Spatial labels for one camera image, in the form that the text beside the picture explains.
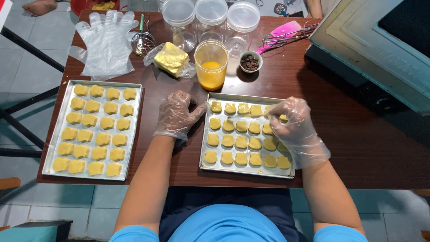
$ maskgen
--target blue shirt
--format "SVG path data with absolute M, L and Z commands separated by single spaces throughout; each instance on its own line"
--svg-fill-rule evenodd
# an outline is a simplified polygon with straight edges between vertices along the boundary
M 357 230 L 332 225 L 317 231 L 315 242 L 367 242 Z M 145 227 L 117 231 L 110 242 L 158 242 L 157 234 Z M 169 242 L 286 242 L 272 221 L 257 210 L 233 204 L 204 207 L 187 218 Z

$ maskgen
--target bare foot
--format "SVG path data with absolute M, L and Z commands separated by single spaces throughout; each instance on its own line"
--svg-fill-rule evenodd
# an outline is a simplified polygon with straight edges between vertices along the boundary
M 55 0 L 36 0 L 22 5 L 22 8 L 26 13 L 37 17 L 55 10 L 57 8 L 57 3 Z

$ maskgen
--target dark pants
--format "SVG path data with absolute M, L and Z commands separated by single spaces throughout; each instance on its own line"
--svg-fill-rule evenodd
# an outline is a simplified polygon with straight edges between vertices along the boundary
M 189 216 L 213 204 L 251 207 L 269 218 L 288 242 L 307 242 L 294 225 L 289 189 L 171 186 L 160 222 L 160 242 L 167 242 Z

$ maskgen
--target jar lid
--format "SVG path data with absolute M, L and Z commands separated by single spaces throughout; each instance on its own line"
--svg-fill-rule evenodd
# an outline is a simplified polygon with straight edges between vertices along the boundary
M 195 17 L 194 4 L 191 0 L 166 0 L 161 8 L 164 21 L 175 27 L 190 24 Z
M 196 18 L 204 25 L 215 26 L 227 18 L 227 2 L 225 0 L 198 0 Z
M 260 22 L 260 11 L 248 2 L 237 2 L 231 5 L 227 13 L 227 23 L 231 29 L 248 33 L 257 28 Z

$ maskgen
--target small bowl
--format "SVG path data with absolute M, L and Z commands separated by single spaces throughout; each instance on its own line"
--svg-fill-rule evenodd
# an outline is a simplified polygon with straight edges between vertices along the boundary
M 242 67 L 242 64 L 240 63 L 239 65 L 240 65 L 240 68 L 244 71 L 244 72 L 247 72 L 247 73 L 253 73 L 253 72 L 256 72 L 256 71 L 258 71 L 258 70 L 260 70 L 260 68 L 263 66 L 263 58 L 261 57 L 261 55 L 260 54 L 258 54 L 257 52 L 255 52 L 255 51 L 252 51 L 252 50 L 248 50 L 248 51 L 245 51 L 245 52 L 243 52 L 241 55 L 240 55 L 240 57 L 239 57 L 239 60 L 241 61 L 242 60 L 242 57 L 244 56 L 244 55 L 251 55 L 252 57 L 255 57 L 255 58 L 257 58 L 258 59 L 258 68 L 257 68 L 257 70 L 255 70 L 255 71 L 248 71 L 248 70 L 246 70 L 245 68 L 243 68 Z

